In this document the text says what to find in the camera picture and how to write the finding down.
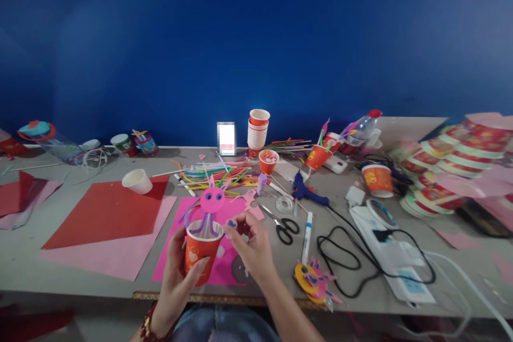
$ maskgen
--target person's right hand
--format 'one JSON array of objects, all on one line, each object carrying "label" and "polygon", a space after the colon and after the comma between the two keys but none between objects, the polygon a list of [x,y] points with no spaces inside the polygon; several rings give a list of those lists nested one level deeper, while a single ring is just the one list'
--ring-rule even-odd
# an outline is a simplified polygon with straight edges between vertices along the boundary
[{"label": "person's right hand", "polygon": [[[239,253],[244,266],[260,285],[276,274],[269,241],[269,231],[252,213],[244,211],[232,220],[237,222],[237,228],[225,225],[224,232]],[[246,243],[241,235],[247,235]]]}]

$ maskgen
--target black scissors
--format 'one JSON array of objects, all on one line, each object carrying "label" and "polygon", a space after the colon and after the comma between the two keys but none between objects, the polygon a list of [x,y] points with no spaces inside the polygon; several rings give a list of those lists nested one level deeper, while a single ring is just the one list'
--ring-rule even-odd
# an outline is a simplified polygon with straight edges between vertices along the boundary
[{"label": "black scissors", "polygon": [[299,226],[292,219],[283,218],[278,219],[276,215],[274,215],[269,209],[258,203],[260,208],[264,210],[264,212],[271,217],[272,220],[276,223],[276,233],[278,234],[278,238],[282,241],[283,244],[290,246],[293,243],[292,235],[299,234]]}]

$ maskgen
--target person's left hand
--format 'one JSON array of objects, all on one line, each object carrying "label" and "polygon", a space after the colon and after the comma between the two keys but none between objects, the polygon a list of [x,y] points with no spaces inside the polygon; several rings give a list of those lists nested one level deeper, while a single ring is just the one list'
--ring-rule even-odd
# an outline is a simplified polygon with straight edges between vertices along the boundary
[{"label": "person's left hand", "polygon": [[153,312],[150,329],[163,338],[182,314],[189,295],[198,283],[209,258],[203,258],[192,266],[186,277],[182,265],[185,250],[185,227],[181,227],[169,240],[164,278],[160,288],[160,297]]}]

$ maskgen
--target hand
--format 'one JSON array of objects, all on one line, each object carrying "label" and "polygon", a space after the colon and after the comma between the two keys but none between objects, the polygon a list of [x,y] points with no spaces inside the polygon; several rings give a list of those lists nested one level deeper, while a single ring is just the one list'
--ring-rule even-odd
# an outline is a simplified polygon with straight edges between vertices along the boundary
[{"label": "hand", "polygon": [[[224,232],[251,276],[259,285],[274,277],[276,268],[267,227],[248,211],[238,214],[232,220],[237,222],[237,228],[226,225],[223,227]],[[241,235],[247,235],[249,242],[246,243]]]},{"label": "hand", "polygon": [[182,314],[189,295],[198,283],[209,258],[203,258],[183,276],[185,227],[181,227],[169,240],[164,278],[160,297],[153,312],[150,329],[158,338],[164,337]]}]

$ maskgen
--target phone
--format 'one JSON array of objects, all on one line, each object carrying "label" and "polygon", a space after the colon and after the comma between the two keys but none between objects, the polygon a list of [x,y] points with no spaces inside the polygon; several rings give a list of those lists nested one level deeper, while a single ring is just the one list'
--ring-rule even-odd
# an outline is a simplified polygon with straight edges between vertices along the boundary
[{"label": "phone", "polygon": [[235,156],[237,153],[235,122],[217,122],[217,148],[221,156]]}]

